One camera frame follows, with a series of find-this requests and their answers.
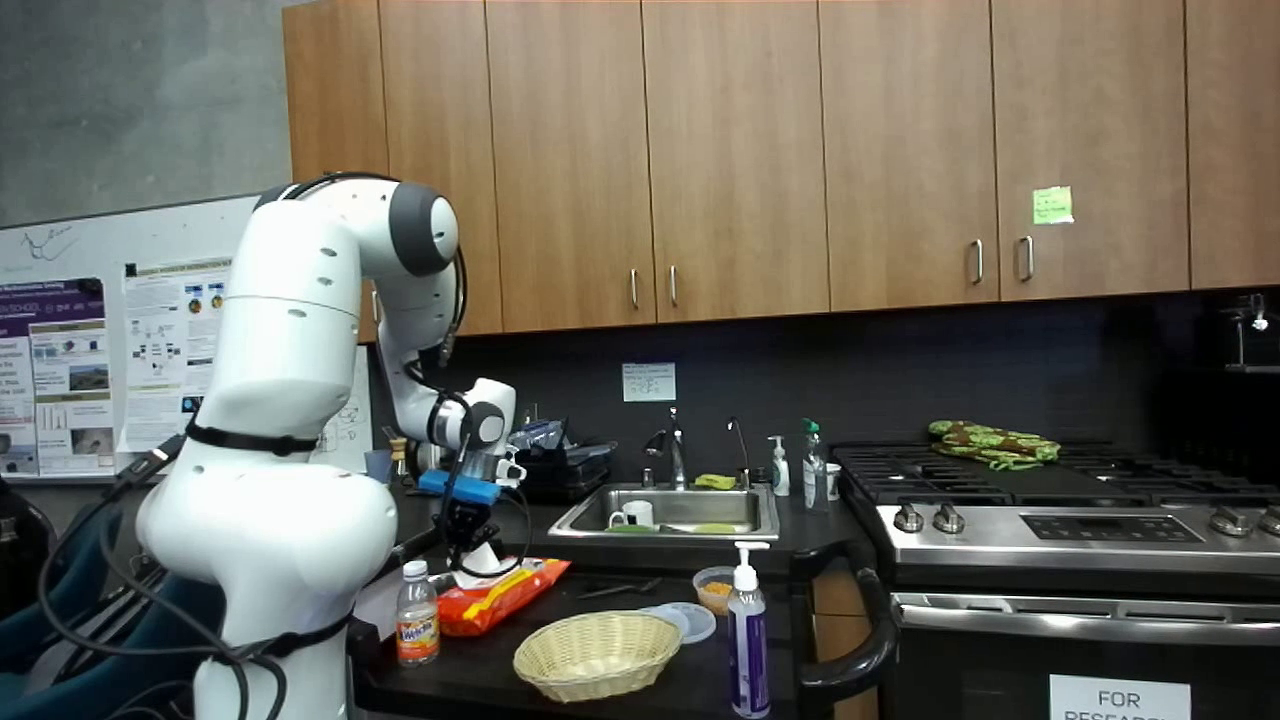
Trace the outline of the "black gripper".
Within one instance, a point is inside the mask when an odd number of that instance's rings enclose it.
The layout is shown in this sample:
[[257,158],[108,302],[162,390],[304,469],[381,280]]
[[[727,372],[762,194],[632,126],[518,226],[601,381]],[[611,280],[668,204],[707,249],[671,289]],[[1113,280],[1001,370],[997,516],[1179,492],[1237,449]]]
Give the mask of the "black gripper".
[[446,534],[446,552],[459,561],[463,552],[477,552],[498,537],[494,507],[488,503],[463,503],[450,499],[439,507],[439,534]]

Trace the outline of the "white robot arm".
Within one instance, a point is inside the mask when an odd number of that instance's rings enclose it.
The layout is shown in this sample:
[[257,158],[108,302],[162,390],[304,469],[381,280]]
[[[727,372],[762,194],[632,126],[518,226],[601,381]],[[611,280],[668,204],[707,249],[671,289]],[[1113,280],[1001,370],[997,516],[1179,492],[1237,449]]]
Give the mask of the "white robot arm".
[[323,430],[381,347],[396,430],[446,453],[502,444],[518,390],[435,383],[463,316],[453,204],[414,182],[323,176],[253,210],[231,258],[213,381],[135,507],[162,567],[223,598],[191,678],[195,720],[348,720],[348,617],[396,543],[392,490],[329,465]]

